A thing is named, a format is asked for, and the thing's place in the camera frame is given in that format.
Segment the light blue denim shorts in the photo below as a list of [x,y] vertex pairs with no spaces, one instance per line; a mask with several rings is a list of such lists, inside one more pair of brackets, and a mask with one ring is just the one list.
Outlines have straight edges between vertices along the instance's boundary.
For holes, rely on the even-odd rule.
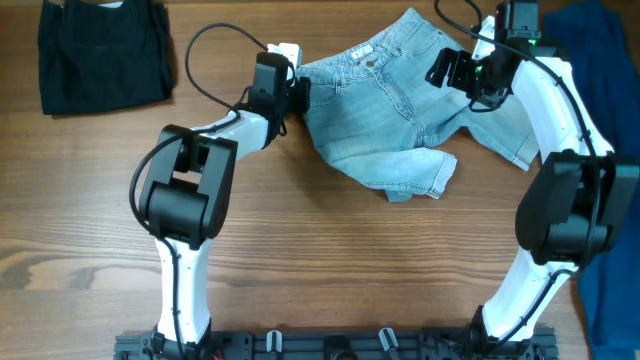
[[385,191],[392,202],[444,193],[457,160],[439,147],[461,128],[528,170],[539,147],[515,98],[478,113],[464,93],[426,81],[439,52],[459,47],[409,8],[368,41],[302,65],[298,75],[311,81],[304,122],[315,149],[330,166]]

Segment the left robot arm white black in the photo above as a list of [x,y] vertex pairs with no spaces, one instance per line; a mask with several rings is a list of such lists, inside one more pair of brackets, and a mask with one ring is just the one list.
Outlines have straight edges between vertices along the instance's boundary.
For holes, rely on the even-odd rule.
[[284,119],[310,107],[311,83],[298,77],[302,50],[289,43],[258,53],[240,102],[208,126],[168,125],[138,169],[130,199],[161,259],[162,310],[149,351],[164,359],[210,356],[207,256],[226,218],[235,165],[286,133]]

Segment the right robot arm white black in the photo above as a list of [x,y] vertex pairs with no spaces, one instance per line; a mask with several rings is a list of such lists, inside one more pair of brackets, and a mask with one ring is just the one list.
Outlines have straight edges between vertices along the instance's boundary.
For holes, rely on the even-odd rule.
[[476,113],[516,98],[542,161],[516,211],[515,260],[460,343],[467,358],[515,358],[532,348],[537,320],[563,284],[614,247],[639,168],[592,122],[565,52],[542,37],[536,2],[501,2],[468,33],[475,48],[443,49],[426,80],[462,91]]

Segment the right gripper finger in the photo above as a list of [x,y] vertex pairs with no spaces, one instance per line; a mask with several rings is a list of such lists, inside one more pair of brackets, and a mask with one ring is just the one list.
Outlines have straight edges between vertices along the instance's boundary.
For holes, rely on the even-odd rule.
[[451,48],[442,49],[427,71],[425,80],[431,85],[441,88],[444,80],[452,74],[452,66],[457,60],[457,55],[458,52]]
[[475,82],[476,62],[469,52],[448,50],[449,68],[447,85],[465,93],[471,93]]

